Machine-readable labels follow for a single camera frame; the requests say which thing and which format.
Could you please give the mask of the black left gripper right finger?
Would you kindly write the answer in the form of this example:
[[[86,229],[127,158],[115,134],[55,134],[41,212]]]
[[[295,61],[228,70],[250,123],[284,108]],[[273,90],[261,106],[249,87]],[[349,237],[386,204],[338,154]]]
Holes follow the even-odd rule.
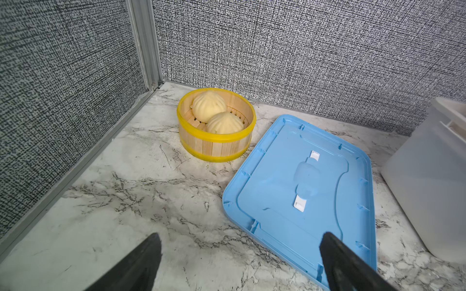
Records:
[[[376,271],[331,232],[319,246],[331,291],[393,291]]]

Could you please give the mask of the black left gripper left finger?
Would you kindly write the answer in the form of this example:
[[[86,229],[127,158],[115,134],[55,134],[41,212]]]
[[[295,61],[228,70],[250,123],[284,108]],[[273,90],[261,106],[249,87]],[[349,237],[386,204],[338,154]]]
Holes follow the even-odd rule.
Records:
[[[87,288],[89,291],[150,291],[154,286],[161,263],[161,240],[150,234],[100,279]]]

